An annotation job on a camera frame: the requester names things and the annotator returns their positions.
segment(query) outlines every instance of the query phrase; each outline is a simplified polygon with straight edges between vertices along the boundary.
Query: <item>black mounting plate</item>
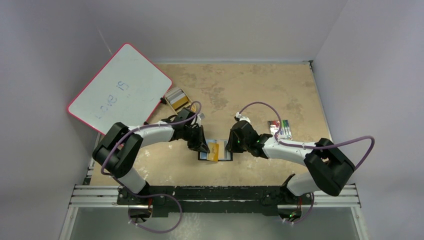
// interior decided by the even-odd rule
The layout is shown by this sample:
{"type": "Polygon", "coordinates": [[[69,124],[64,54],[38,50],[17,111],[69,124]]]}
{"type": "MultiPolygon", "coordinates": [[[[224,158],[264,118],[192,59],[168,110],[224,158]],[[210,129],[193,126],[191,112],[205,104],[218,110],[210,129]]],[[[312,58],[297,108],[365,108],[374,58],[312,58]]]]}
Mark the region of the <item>black mounting plate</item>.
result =
{"type": "MultiPolygon", "coordinates": [[[[149,193],[168,194],[176,198],[185,213],[258,213],[278,216],[278,205],[311,204],[306,194],[287,198],[281,186],[149,186],[149,193]]],[[[132,196],[125,188],[119,189],[118,205],[147,205],[148,198],[132,196]]],[[[177,204],[168,197],[152,198],[152,217],[167,217],[178,213],[177,204]]]]}

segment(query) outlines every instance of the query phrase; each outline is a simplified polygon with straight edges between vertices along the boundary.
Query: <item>card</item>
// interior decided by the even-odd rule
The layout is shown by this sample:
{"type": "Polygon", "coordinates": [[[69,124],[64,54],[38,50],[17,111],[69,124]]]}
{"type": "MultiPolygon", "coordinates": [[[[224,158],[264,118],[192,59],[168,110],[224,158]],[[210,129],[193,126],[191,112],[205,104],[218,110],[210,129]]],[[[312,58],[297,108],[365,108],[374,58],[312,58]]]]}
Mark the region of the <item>card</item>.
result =
{"type": "MultiPolygon", "coordinates": [[[[280,121],[268,121],[269,130],[272,135],[278,132],[280,121]]],[[[292,140],[292,131],[290,130],[289,120],[282,120],[281,131],[278,133],[279,139],[292,140]]]]}
{"type": "Polygon", "coordinates": [[[228,140],[206,139],[210,153],[199,152],[198,159],[204,161],[232,161],[233,153],[225,149],[228,140]]]}

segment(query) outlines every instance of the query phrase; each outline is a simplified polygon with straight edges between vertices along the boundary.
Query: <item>table surface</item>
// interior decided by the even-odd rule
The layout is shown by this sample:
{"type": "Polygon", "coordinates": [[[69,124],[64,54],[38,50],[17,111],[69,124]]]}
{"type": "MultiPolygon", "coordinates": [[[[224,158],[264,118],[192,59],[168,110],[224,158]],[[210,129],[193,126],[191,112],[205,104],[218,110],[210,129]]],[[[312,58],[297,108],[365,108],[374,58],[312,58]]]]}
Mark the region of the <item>table surface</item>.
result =
{"type": "MultiPolygon", "coordinates": [[[[193,100],[202,103],[207,139],[228,139],[234,115],[245,105],[262,101],[277,109],[290,123],[294,141],[313,142],[329,138],[329,130],[307,64],[158,64],[193,100]]],[[[149,123],[175,114],[160,104],[149,123]]],[[[268,121],[277,120],[264,105],[244,112],[258,134],[270,133],[268,121]]],[[[96,163],[90,185],[115,186],[100,174],[96,163]]],[[[198,153],[183,140],[161,142],[140,149],[134,168],[150,185],[266,186],[281,185],[292,173],[306,167],[282,159],[264,159],[250,153],[235,153],[233,161],[200,161],[198,153]]]]}

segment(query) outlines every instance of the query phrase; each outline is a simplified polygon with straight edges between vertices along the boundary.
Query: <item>cable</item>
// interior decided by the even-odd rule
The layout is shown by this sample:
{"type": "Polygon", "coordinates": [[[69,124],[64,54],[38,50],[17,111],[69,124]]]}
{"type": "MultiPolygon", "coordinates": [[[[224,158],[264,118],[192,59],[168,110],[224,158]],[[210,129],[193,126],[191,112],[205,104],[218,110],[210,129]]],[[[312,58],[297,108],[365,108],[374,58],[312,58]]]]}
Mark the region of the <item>cable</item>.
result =
{"type": "MultiPolygon", "coordinates": [[[[168,127],[168,126],[175,126],[175,125],[187,123],[187,122],[193,120],[200,113],[200,110],[202,109],[202,104],[199,101],[193,101],[191,103],[191,105],[190,105],[190,109],[192,108],[192,106],[194,104],[198,104],[199,105],[199,108],[196,110],[196,112],[194,113],[193,116],[187,118],[186,120],[182,120],[182,121],[178,121],[178,122],[173,122],[173,123],[166,123],[166,124],[161,124],[161,125],[159,125],[159,124],[149,124],[149,125],[138,126],[138,127],[134,128],[134,129],[130,130],[129,132],[127,132],[115,144],[115,146],[110,151],[109,155],[107,155],[106,159],[104,160],[103,164],[101,165],[101,169],[100,169],[101,174],[107,175],[107,176],[112,176],[112,174],[105,172],[105,167],[108,164],[108,162],[111,159],[111,157],[114,154],[114,152],[118,149],[118,146],[121,145],[131,134],[133,134],[133,133],[135,133],[137,131],[140,131],[142,129],[146,129],[146,128],[161,127],[161,126],[162,127],[168,127]]],[[[155,233],[155,234],[164,234],[164,233],[169,233],[170,231],[174,230],[181,223],[181,220],[183,219],[183,208],[181,207],[180,202],[178,202],[178,200],[175,197],[173,197],[173,196],[171,196],[169,194],[164,194],[164,193],[152,194],[152,195],[138,195],[138,194],[132,192],[131,190],[129,190],[127,187],[125,187],[122,184],[122,182],[120,182],[116,177],[113,177],[113,179],[115,181],[117,181],[121,186],[123,186],[127,190],[127,192],[129,192],[134,197],[137,197],[137,198],[153,198],[153,197],[164,196],[164,197],[167,197],[167,198],[170,198],[170,199],[174,200],[176,202],[176,204],[178,205],[178,208],[179,208],[179,219],[178,219],[178,221],[176,222],[176,224],[173,227],[171,227],[170,229],[167,229],[167,230],[155,230],[155,229],[151,229],[151,228],[145,227],[143,225],[139,225],[138,223],[134,222],[131,219],[130,211],[128,210],[129,222],[132,223],[132,224],[134,224],[136,227],[142,228],[142,229],[144,229],[146,231],[149,231],[149,232],[152,232],[152,233],[155,233]]]]}
{"type": "Polygon", "coordinates": [[[292,221],[293,224],[298,224],[298,223],[302,222],[312,212],[312,207],[314,206],[314,203],[315,203],[315,195],[314,195],[313,192],[311,192],[310,195],[312,196],[312,200],[311,200],[311,203],[310,203],[310,208],[307,210],[307,212],[304,215],[302,215],[300,217],[299,220],[292,221]]]}
{"type": "Polygon", "coordinates": [[[103,175],[107,175],[107,176],[111,176],[110,173],[105,172],[105,167],[108,164],[109,160],[111,159],[112,155],[114,154],[114,152],[118,149],[119,145],[121,145],[131,134],[140,131],[142,129],[146,129],[146,128],[152,128],[152,127],[169,127],[169,126],[175,126],[178,124],[183,124],[186,122],[189,122],[191,120],[193,120],[199,113],[200,110],[202,109],[202,104],[199,101],[193,101],[190,105],[190,108],[194,105],[194,104],[198,104],[199,105],[199,109],[197,109],[197,111],[194,113],[193,116],[187,118],[186,120],[182,120],[182,121],[178,121],[178,122],[173,122],[173,123],[165,123],[165,124],[149,124],[149,125],[143,125],[143,126],[138,126],[132,130],[130,130],[129,132],[127,132],[116,144],[115,146],[113,146],[112,150],[110,151],[109,155],[107,155],[106,159],[104,160],[103,164],[101,165],[101,169],[100,172],[103,175]]]}
{"type": "Polygon", "coordinates": [[[353,144],[353,143],[356,143],[356,142],[359,142],[359,141],[362,141],[362,140],[365,140],[365,139],[371,140],[371,144],[369,145],[368,150],[365,152],[365,154],[363,155],[363,157],[361,158],[361,160],[355,166],[355,170],[357,170],[362,165],[362,163],[364,163],[365,159],[368,157],[368,155],[370,154],[371,150],[373,150],[374,144],[376,143],[376,140],[374,139],[374,137],[373,136],[370,136],[370,135],[361,136],[361,137],[358,137],[358,138],[355,138],[355,139],[352,139],[352,140],[349,140],[349,141],[344,141],[344,142],[333,144],[333,145],[329,145],[329,146],[306,146],[306,145],[301,145],[301,144],[285,143],[283,141],[279,141],[278,140],[278,134],[281,131],[281,125],[282,125],[281,123],[282,123],[282,121],[281,121],[281,117],[280,117],[279,113],[277,112],[277,110],[273,106],[269,105],[268,103],[262,102],[262,101],[254,101],[254,102],[251,102],[251,103],[247,104],[246,106],[244,106],[238,113],[239,114],[242,114],[242,112],[247,107],[249,107],[249,106],[251,106],[253,104],[262,104],[262,105],[265,105],[265,106],[269,107],[270,109],[272,109],[274,111],[274,113],[277,115],[278,121],[280,122],[279,127],[278,127],[278,131],[274,135],[275,140],[277,140],[277,142],[279,144],[284,145],[284,146],[287,146],[287,147],[304,148],[304,149],[314,149],[314,150],[325,150],[325,149],[334,149],[334,148],[346,146],[346,145],[353,144]]]}
{"type": "Polygon", "coordinates": [[[302,209],[302,198],[301,197],[299,197],[299,206],[298,206],[298,208],[299,209],[302,209]]]}

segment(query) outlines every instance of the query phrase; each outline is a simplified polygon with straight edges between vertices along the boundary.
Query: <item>whiteboard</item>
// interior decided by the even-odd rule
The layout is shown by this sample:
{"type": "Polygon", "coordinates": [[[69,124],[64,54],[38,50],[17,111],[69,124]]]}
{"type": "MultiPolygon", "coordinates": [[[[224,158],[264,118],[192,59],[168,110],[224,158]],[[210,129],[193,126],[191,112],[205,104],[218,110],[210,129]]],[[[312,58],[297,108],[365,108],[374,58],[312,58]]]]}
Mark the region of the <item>whiteboard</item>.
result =
{"type": "Polygon", "coordinates": [[[69,104],[68,112],[100,133],[114,123],[142,125],[172,81],[131,44],[124,44],[69,104]]]}

